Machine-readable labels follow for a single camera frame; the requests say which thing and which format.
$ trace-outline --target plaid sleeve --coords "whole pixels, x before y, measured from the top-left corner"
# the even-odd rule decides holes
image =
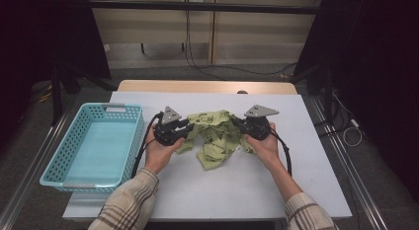
[[[89,229],[143,229],[154,206],[158,178],[142,168],[108,198]]]
[[[289,229],[339,229],[329,214],[304,192],[289,199],[286,218]]]

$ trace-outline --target hand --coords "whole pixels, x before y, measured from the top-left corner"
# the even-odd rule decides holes
[[[164,146],[160,144],[154,137],[154,129],[156,124],[152,124],[148,132],[145,143],[148,146],[145,149],[145,167],[158,174],[169,163],[172,154],[182,146],[185,138],[178,139],[171,146]]]
[[[273,122],[269,122],[269,126],[273,130],[276,128]],[[271,170],[273,165],[278,165],[280,155],[278,154],[278,139],[276,137],[270,134],[264,140],[257,140],[252,138],[252,136],[245,134],[244,138],[256,150],[256,155],[267,169]]]

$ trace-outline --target person's left hand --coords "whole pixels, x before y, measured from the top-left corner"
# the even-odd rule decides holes
[[[182,146],[185,138],[178,139],[171,146],[164,146],[160,144],[154,137],[154,129],[156,124],[152,124],[150,131],[148,132],[145,143],[148,146],[145,149],[145,166],[146,168],[158,174],[163,170],[169,163],[172,154]]]

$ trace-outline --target crumpled towel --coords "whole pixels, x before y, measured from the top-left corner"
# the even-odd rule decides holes
[[[188,115],[188,120],[194,124],[194,129],[176,152],[181,154],[192,150],[195,137],[200,134],[205,143],[197,156],[205,170],[221,165],[238,145],[241,145],[245,152],[254,154],[253,147],[246,142],[240,130],[231,122],[232,117],[235,116],[225,110]]]

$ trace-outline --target basket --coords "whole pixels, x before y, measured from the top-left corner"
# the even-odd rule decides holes
[[[130,179],[144,120],[138,105],[84,104],[40,183],[62,192],[113,192]]]

